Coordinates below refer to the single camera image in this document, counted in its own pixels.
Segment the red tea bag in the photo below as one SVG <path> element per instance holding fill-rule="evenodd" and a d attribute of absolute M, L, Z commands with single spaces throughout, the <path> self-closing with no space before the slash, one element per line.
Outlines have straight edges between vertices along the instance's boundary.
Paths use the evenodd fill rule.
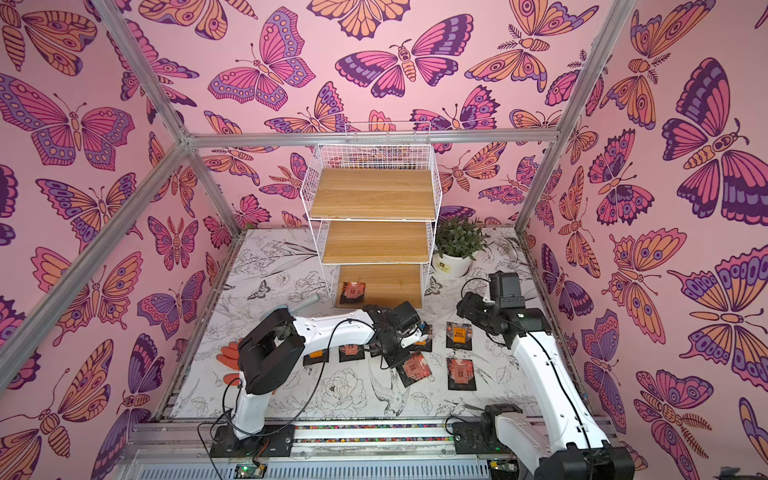
<path fill-rule="evenodd" d="M 341 363 L 365 359 L 365 348 L 362 345 L 347 344 L 338 348 Z"/>
<path fill-rule="evenodd" d="M 343 282 L 339 295 L 340 305 L 361 304 L 365 299 L 364 282 Z"/>
<path fill-rule="evenodd" d="M 421 352 L 412 353 L 402 365 L 396 368 L 396 372 L 405 388 L 432 375 L 431 368 Z"/>
<path fill-rule="evenodd" d="M 447 358 L 447 382 L 450 391 L 476 391 L 474 364 L 468 359 Z"/>

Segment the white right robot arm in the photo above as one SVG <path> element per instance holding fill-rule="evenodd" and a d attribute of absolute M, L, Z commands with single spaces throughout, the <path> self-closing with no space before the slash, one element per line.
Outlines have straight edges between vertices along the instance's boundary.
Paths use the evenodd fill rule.
<path fill-rule="evenodd" d="M 542 433 L 515 404 L 491 404 L 481 415 L 483 441 L 504 446 L 518 479 L 632 479 L 633 459 L 611 444 L 570 379 L 544 313 L 528 308 L 519 275 L 489 275 L 488 295 L 462 292 L 459 317 L 504 341 L 529 381 L 542 414 Z"/>

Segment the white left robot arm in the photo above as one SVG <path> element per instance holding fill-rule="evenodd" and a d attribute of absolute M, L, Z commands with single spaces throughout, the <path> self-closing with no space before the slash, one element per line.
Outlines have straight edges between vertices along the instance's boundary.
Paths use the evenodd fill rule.
<path fill-rule="evenodd" d="M 295 316 L 286 307 L 277 308 L 238 344 L 239 394 L 228 420 L 232 433 L 239 440 L 261 435 L 271 395 L 311 353 L 373 342 L 385 366 L 395 368 L 426 338 L 426 324 L 409 302 L 324 317 Z"/>

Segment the orange-label tea bag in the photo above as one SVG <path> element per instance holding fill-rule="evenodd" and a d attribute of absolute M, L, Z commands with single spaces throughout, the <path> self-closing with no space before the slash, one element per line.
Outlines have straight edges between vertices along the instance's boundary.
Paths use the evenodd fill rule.
<path fill-rule="evenodd" d="M 414 351 L 431 352 L 433 350 L 433 330 L 432 326 L 427 324 L 423 329 L 423 335 L 420 341 L 412 345 Z"/>
<path fill-rule="evenodd" d="M 446 324 L 446 347 L 452 350 L 471 350 L 473 327 L 469 323 L 448 322 Z"/>
<path fill-rule="evenodd" d="M 311 366 L 316 364 L 323 364 L 329 361 L 329 351 L 327 349 L 312 352 L 303 357 L 303 365 Z"/>

